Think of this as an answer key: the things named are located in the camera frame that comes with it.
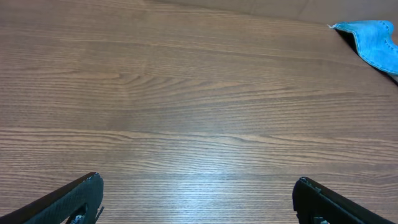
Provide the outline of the light blue denim jeans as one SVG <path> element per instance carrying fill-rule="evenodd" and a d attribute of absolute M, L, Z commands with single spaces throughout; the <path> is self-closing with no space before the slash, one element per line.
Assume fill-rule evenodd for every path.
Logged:
<path fill-rule="evenodd" d="M 358 55 L 370 66 L 397 77 L 397 45 L 394 25 L 385 20 L 339 22 L 329 28 L 351 34 Z"/>

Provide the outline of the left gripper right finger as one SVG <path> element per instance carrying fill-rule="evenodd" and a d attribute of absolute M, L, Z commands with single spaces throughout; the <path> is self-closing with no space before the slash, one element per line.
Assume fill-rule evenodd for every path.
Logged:
<path fill-rule="evenodd" d="M 292 201 L 300 224 L 394 224 L 308 177 L 296 182 Z"/>

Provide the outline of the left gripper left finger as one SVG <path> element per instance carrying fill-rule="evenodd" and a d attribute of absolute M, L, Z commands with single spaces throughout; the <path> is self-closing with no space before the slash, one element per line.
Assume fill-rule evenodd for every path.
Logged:
<path fill-rule="evenodd" d="M 95 224 L 104 207 L 104 182 L 90 172 L 40 199 L 1 217 L 1 223 Z"/>

